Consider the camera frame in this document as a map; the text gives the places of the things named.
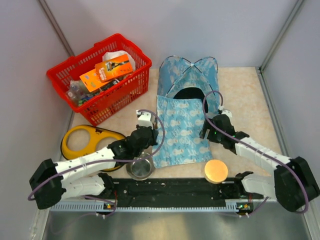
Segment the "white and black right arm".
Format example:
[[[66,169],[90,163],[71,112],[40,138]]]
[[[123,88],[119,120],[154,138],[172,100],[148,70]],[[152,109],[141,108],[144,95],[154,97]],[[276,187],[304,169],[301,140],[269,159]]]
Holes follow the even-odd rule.
[[[240,179],[233,185],[239,198],[250,193],[276,200],[289,212],[309,207],[309,202],[320,195],[320,188],[307,161],[298,156],[291,158],[262,146],[243,131],[235,131],[227,114],[206,118],[200,138],[221,144],[235,155],[253,161],[268,172],[268,176],[252,171],[239,173]]]

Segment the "yellow double pet bowl holder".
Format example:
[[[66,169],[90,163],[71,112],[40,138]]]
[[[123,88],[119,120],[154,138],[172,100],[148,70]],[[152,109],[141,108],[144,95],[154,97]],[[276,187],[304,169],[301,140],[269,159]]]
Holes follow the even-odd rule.
[[[87,124],[71,128],[63,137],[60,151],[66,160],[94,153],[125,136],[119,132]]]

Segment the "stainless steel pet bowl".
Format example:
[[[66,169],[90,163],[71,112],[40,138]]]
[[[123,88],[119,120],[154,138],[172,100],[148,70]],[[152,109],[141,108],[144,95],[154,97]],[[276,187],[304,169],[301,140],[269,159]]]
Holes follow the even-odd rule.
[[[143,152],[134,160],[126,164],[126,172],[132,179],[136,181],[146,180],[155,171],[153,158],[149,153]]]

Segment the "blue patterned pet tent fabric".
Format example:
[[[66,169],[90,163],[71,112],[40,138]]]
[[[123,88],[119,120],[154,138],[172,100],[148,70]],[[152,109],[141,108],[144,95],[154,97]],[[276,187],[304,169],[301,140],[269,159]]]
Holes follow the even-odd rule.
[[[209,117],[223,105],[219,94],[218,63],[212,57],[191,62],[184,57],[169,56],[159,67],[157,96],[189,100],[199,99]]]

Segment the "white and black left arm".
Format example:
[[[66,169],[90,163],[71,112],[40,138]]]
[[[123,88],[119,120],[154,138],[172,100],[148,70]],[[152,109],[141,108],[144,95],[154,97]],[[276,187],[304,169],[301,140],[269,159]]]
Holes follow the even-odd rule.
[[[129,136],[93,153],[67,161],[43,160],[29,179],[28,201],[34,201],[38,209],[44,210],[74,197],[109,198],[114,191],[113,182],[102,170],[113,168],[117,163],[140,160],[144,150],[157,145],[158,134],[152,125],[137,125]]]

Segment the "blue patterned tent mat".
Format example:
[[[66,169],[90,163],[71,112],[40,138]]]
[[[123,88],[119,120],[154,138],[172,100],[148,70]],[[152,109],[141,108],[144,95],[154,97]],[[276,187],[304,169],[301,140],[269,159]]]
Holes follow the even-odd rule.
[[[163,123],[157,142],[164,141],[152,157],[156,168],[210,161],[210,144],[200,138],[205,116],[199,99],[157,97],[156,113]]]

